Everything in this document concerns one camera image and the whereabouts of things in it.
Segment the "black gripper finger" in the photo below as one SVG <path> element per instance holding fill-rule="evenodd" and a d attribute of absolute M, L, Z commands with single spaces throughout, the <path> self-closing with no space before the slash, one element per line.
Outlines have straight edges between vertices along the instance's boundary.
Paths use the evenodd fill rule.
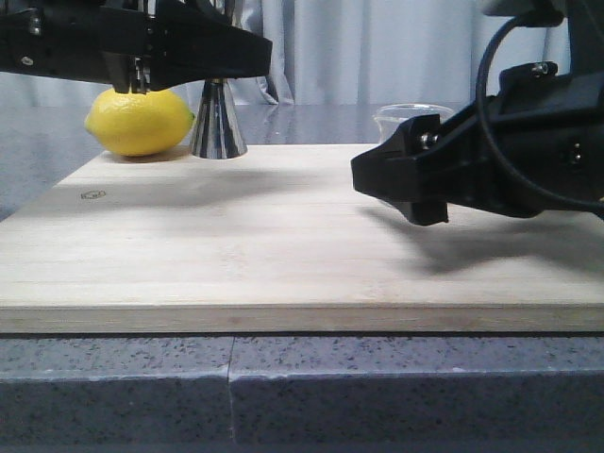
<path fill-rule="evenodd" d="M 150 89 L 268 75 L 272 42 L 239 26 L 242 7 L 241 1 L 158 1 Z"/>

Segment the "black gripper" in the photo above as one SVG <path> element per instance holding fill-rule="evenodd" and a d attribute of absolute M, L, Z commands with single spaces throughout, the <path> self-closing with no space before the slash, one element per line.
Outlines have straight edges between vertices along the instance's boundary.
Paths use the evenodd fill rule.
<path fill-rule="evenodd" d="M 158 91 L 147 1 L 3 1 L 1 71 Z"/>
<path fill-rule="evenodd" d="M 398 210 L 416 226 L 448 221 L 455 204 L 530 218 L 545 210 L 603 214 L 603 4 L 600 1 L 484 1 L 506 23 L 478 65 L 475 100 L 439 130 L 438 200 L 421 194 L 421 137 L 438 114 L 401 123 L 350 162 L 355 191 Z M 570 66 L 542 59 L 503 71 L 486 93 L 495 53 L 520 27 L 568 26 Z"/>

